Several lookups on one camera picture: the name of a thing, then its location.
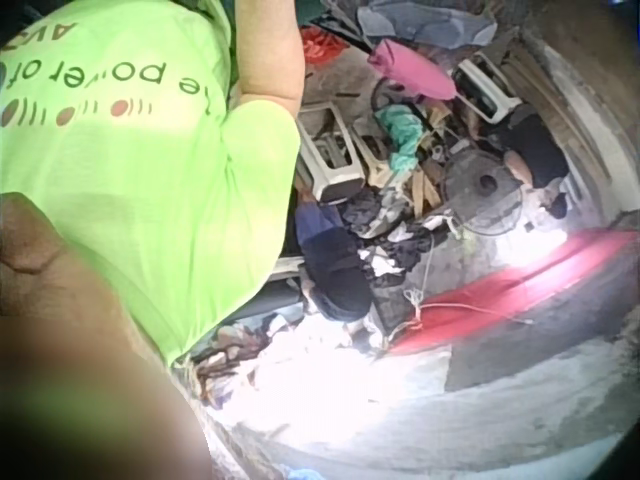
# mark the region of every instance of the red cloth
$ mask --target red cloth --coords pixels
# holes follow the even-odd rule
[[[349,44],[319,27],[300,29],[304,59],[309,65],[328,63],[342,53]]]
[[[506,268],[429,298],[425,305],[462,303],[496,313],[455,307],[423,309],[422,328],[407,331],[390,351],[414,353],[507,321],[593,275],[598,267],[638,238],[638,232],[623,231],[589,230],[573,234],[562,246],[532,265]]]

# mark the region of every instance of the black clothing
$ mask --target black clothing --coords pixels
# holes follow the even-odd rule
[[[513,150],[522,157],[531,171],[533,188],[545,188],[569,174],[564,152],[531,105],[519,105],[498,125],[485,127],[483,136],[497,140],[503,152]]]

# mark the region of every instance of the lime green t-shirt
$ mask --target lime green t-shirt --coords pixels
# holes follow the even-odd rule
[[[230,28],[168,0],[76,0],[0,52],[0,191],[29,197],[167,363],[281,251],[299,148],[268,101],[227,111]]]

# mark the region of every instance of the pink bag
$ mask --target pink bag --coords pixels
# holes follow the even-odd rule
[[[456,84],[439,66],[393,40],[383,40],[368,61],[412,93],[436,100],[451,100],[457,94]]]

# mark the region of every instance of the person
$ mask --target person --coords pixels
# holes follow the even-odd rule
[[[498,125],[480,125],[478,115],[466,110],[466,122],[474,140],[484,140],[489,150],[497,150],[513,176],[533,194],[552,217],[567,215],[566,194],[560,185],[569,174],[567,159],[536,110],[518,105]]]
[[[294,0],[71,2],[0,53],[0,193],[24,194],[171,364],[283,244],[304,56]]]
[[[226,478],[107,283],[23,195],[0,195],[0,220],[6,458],[27,477]]]
[[[355,240],[345,229],[335,205],[319,205],[296,176],[296,236],[305,267],[302,292],[328,320],[352,323],[371,309],[373,294]]]

